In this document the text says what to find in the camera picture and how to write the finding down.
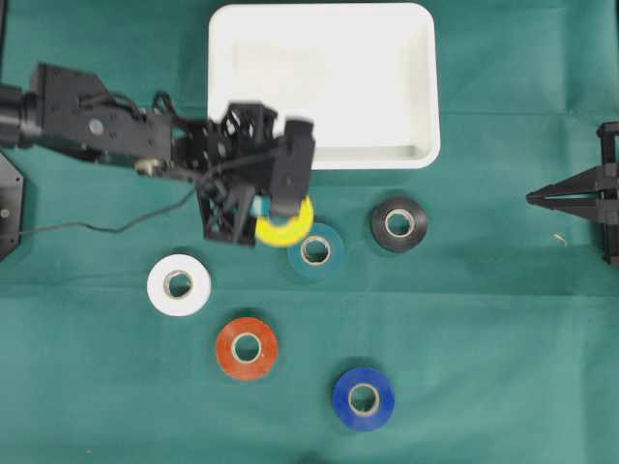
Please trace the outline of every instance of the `white tape roll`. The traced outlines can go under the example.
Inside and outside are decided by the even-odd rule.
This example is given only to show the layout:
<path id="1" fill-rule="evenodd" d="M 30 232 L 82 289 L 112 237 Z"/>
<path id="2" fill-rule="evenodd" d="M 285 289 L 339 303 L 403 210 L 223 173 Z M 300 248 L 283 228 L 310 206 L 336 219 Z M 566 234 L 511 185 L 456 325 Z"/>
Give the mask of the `white tape roll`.
<path id="1" fill-rule="evenodd" d="M 179 297 L 170 291 L 170 281 L 175 276 L 186 276 L 190 286 Z M 211 276 L 202 263 L 192 256 L 172 254 L 151 270 L 146 290 L 153 306 L 163 314 L 189 316 L 206 305 L 211 296 Z"/>

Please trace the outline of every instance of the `black tape roll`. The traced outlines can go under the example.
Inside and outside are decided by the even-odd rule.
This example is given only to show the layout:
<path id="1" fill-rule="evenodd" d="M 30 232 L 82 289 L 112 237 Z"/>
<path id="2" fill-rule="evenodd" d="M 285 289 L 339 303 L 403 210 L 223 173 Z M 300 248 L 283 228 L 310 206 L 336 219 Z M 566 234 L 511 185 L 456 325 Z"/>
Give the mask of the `black tape roll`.
<path id="1" fill-rule="evenodd" d="M 389 229 L 392 215 L 401 215 L 409 223 L 408 230 L 398 234 Z M 427 215 L 419 203 L 405 196 L 383 201 L 371 214 L 371 233 L 382 247 L 396 253 L 404 253 L 416 247 L 427 232 Z"/>

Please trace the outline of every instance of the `screw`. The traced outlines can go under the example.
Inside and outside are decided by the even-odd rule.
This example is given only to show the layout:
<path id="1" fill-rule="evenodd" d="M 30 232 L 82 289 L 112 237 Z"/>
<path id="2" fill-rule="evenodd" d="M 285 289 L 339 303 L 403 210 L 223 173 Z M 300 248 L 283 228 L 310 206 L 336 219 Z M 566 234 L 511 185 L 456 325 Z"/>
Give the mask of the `screw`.
<path id="1" fill-rule="evenodd" d="M 99 119 L 91 119 L 88 123 L 88 129 L 93 135 L 100 136 L 103 135 L 103 123 Z"/>

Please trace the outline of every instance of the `blue tape roll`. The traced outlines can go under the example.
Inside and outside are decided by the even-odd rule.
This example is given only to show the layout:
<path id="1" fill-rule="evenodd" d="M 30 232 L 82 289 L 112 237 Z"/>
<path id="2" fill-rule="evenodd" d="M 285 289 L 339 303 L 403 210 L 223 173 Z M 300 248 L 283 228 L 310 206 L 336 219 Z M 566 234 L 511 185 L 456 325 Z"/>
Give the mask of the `blue tape roll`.
<path id="1" fill-rule="evenodd" d="M 351 405 L 352 390 L 360 385 L 368 386 L 377 394 L 374 406 L 367 413 L 359 413 Z M 358 367 L 339 377 L 333 388 L 333 409 L 341 421 L 358 432 L 369 432 L 382 427 L 396 407 L 396 396 L 391 383 L 379 370 Z"/>
<path id="2" fill-rule="evenodd" d="M 309 243 L 319 241 L 327 248 L 327 259 L 322 263 L 311 263 L 305 258 L 304 249 Z M 288 249 L 288 262 L 300 276 L 321 279 L 332 275 L 344 261 L 344 242 L 339 233 L 327 224 L 315 222 L 306 238 Z"/>

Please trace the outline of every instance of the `robotic arm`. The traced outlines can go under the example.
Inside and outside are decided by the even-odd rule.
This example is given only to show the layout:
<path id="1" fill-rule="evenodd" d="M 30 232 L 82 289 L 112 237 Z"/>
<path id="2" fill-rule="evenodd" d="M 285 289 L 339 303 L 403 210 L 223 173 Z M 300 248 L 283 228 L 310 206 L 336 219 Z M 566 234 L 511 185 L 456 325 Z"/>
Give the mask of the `robotic arm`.
<path id="1" fill-rule="evenodd" d="M 35 69 L 29 92 L 0 85 L 0 146 L 40 145 L 144 176 L 193 182 L 204 236 L 246 246 L 255 243 L 255 197 L 270 200 L 271 214 L 294 217 L 308 193 L 312 123 L 287 120 L 283 134 L 274 136 L 276 118 L 260 103 L 235 103 L 219 123 L 184 119 L 166 93 L 141 109 L 92 73 L 49 64 Z"/>

